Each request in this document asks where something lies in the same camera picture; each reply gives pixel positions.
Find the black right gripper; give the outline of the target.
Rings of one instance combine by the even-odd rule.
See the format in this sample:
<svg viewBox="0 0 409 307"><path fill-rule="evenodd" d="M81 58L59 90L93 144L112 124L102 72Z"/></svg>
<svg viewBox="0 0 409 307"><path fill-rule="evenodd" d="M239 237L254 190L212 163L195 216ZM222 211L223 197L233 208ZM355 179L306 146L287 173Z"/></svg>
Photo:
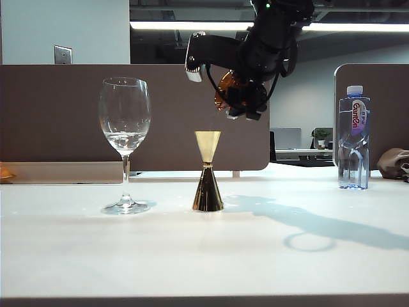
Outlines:
<svg viewBox="0 0 409 307"><path fill-rule="evenodd" d="M260 84L280 75L289 76L298 59L297 21L256 21L239 45L235 77L247 87L229 86L226 94L226 116L231 120L245 114L248 120L259 120L267 108L267 93Z"/></svg>

